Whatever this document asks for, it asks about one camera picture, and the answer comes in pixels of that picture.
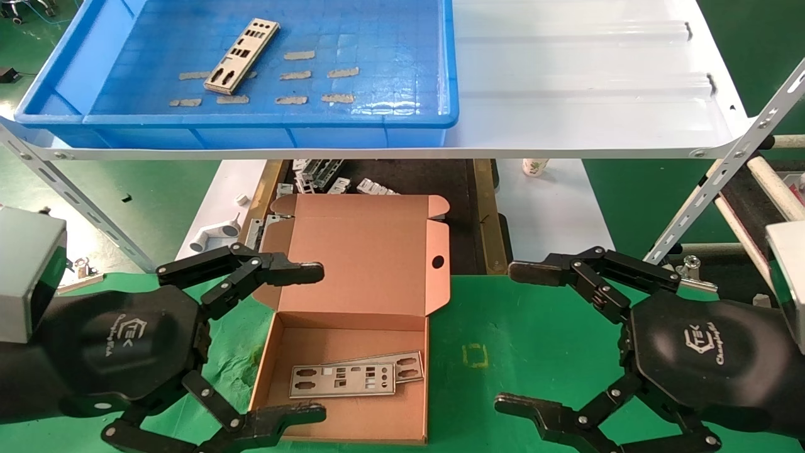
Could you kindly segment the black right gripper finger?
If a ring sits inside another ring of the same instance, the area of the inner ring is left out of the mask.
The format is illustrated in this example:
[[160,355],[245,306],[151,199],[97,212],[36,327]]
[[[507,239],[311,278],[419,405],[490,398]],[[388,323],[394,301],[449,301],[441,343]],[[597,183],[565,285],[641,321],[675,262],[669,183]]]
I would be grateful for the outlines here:
[[613,282],[653,295],[675,293],[680,275],[664,267],[637,260],[603,247],[592,247],[575,255],[549,254],[544,261],[516,260],[508,267],[512,281],[532,286],[569,286],[613,324],[624,323],[631,301]]

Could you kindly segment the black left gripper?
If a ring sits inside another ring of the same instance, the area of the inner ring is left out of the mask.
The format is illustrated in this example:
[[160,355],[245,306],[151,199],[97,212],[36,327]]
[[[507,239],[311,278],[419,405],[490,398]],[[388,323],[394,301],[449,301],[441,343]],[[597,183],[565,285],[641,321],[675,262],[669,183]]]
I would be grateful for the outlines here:
[[[1,420],[95,418],[124,411],[101,439],[123,452],[242,452],[274,447],[293,425],[319,423],[318,403],[236,412],[198,371],[218,320],[262,286],[314,284],[319,262],[259,253],[243,243],[207,250],[157,269],[163,287],[57,296],[25,344],[2,343]],[[199,304],[180,289],[219,280]],[[219,423],[201,444],[141,428],[190,394]]]

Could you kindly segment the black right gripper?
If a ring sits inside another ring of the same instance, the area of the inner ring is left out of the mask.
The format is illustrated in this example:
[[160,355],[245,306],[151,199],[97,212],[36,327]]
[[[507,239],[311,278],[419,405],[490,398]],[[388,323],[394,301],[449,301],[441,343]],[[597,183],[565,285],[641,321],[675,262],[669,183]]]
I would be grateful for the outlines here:
[[[624,374],[581,410],[511,393],[497,394],[494,409],[578,452],[721,450],[701,420],[803,438],[803,354],[779,311],[661,292],[632,307],[629,332],[629,370],[641,377]],[[681,433],[629,444],[607,437],[601,425],[635,396]]]

